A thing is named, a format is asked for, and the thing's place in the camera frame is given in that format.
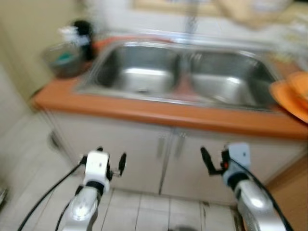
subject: kitchen sink cabinet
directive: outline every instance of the kitchen sink cabinet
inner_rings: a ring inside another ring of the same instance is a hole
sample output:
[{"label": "kitchen sink cabinet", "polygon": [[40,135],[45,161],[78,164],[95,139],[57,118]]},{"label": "kitchen sink cabinet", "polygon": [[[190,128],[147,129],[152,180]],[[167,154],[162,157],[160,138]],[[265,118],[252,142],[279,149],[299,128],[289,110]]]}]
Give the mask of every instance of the kitchen sink cabinet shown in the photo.
[{"label": "kitchen sink cabinet", "polygon": [[306,148],[305,142],[177,129],[172,138],[162,194],[232,204],[231,189],[224,185],[221,176],[208,175],[200,153],[200,147],[204,146],[216,168],[220,168],[221,151],[230,142],[249,143],[251,171],[264,183],[301,156]]},{"label": "kitchen sink cabinet", "polygon": [[264,183],[297,160],[307,144],[291,141],[171,128],[89,115],[47,112],[55,133],[74,164],[83,154],[102,146],[116,167],[123,152],[127,168],[112,186],[161,193],[222,204],[233,204],[234,195],[221,176],[208,175],[200,148],[206,147],[219,168],[221,150],[230,142],[247,142],[251,171]]},{"label": "kitchen sink cabinet", "polygon": [[122,177],[113,178],[111,186],[158,193],[171,128],[65,113],[48,117],[74,164],[81,155],[102,146],[113,168],[126,152],[127,168]]}]

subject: orange plate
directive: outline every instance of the orange plate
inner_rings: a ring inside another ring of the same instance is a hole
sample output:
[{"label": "orange plate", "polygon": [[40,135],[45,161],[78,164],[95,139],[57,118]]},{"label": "orange plate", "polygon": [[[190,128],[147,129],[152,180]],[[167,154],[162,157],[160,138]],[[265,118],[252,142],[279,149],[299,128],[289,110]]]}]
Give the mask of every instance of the orange plate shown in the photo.
[{"label": "orange plate", "polygon": [[288,76],[288,82],[299,97],[308,101],[308,72],[295,72]]},{"label": "orange plate", "polygon": [[308,123],[308,107],[299,102],[286,81],[275,82],[270,86],[270,92],[275,100],[290,113]]}]

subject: black cable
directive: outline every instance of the black cable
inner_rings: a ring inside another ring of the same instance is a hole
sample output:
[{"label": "black cable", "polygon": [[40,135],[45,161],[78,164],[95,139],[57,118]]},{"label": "black cable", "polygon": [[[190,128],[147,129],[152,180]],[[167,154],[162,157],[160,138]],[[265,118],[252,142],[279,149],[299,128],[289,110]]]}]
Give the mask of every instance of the black cable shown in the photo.
[{"label": "black cable", "polygon": [[62,210],[62,213],[61,213],[61,215],[60,215],[60,217],[59,217],[59,219],[58,219],[58,222],[57,222],[57,225],[56,225],[55,231],[58,231],[58,228],[59,228],[59,226],[60,226],[60,223],[61,223],[62,217],[63,217],[63,215],[64,215],[65,211],[67,210],[67,207],[69,206],[69,203],[67,203],[67,204],[66,204],[66,206],[64,207],[64,209]]},{"label": "black cable", "polygon": [[254,180],[254,182],[257,184],[258,187],[260,187],[262,190],[265,191],[265,193],[268,195],[268,197],[270,198],[270,200],[273,203],[273,206],[275,208],[275,210],[277,211],[278,215],[280,216],[284,226],[286,227],[287,231],[293,231],[293,228],[291,227],[290,223],[288,222],[288,220],[285,218],[283,212],[281,211],[281,209],[279,208],[276,200],[273,198],[273,196],[271,195],[271,193],[267,190],[267,188],[265,188],[265,186],[257,179],[257,177],[254,176],[254,174],[252,172],[250,172],[247,168],[245,168],[244,166],[242,166],[240,163],[238,163],[237,161],[231,159],[231,161],[233,161],[234,163],[236,163],[241,169],[243,169],[245,172],[247,172],[252,179]]},{"label": "black cable", "polygon": [[32,215],[32,213],[36,210],[36,208],[39,206],[39,204],[45,199],[46,196],[48,196],[56,187],[58,187],[59,184],[61,184],[66,178],[68,178],[71,174],[73,174],[77,168],[80,167],[80,165],[82,164],[82,161],[75,166],[69,173],[67,173],[61,180],[59,180],[55,185],[53,185],[40,199],[39,201],[33,206],[33,208],[31,209],[31,211],[27,214],[27,216],[25,217],[25,219],[23,220],[23,222],[21,223],[21,225],[19,226],[17,231],[21,231],[23,229],[23,227],[25,226],[26,222],[28,221],[28,219],[30,218],[30,216]]}]

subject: black bottle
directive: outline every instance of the black bottle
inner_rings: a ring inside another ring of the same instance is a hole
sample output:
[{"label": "black bottle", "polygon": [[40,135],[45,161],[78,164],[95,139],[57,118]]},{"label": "black bottle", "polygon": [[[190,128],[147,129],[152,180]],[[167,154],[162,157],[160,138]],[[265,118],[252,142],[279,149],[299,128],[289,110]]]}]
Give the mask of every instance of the black bottle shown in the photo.
[{"label": "black bottle", "polygon": [[77,20],[73,23],[73,26],[77,27],[79,45],[84,60],[93,60],[95,58],[95,52],[93,49],[93,30],[91,24],[84,20]]}]

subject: sink basin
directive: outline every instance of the sink basin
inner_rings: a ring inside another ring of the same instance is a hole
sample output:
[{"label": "sink basin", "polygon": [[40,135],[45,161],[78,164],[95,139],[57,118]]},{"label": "sink basin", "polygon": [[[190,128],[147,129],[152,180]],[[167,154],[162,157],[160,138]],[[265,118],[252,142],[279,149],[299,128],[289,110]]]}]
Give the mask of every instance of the sink basin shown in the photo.
[{"label": "sink basin", "polygon": [[269,86],[275,79],[265,65],[246,52],[197,52],[191,83],[202,97],[217,103],[260,107],[274,103]]},{"label": "sink basin", "polygon": [[78,93],[196,106],[269,110],[276,74],[246,51],[151,40],[111,43]]},{"label": "sink basin", "polygon": [[108,54],[95,82],[108,89],[156,95],[173,90],[179,80],[180,56],[167,48],[126,44]]}]

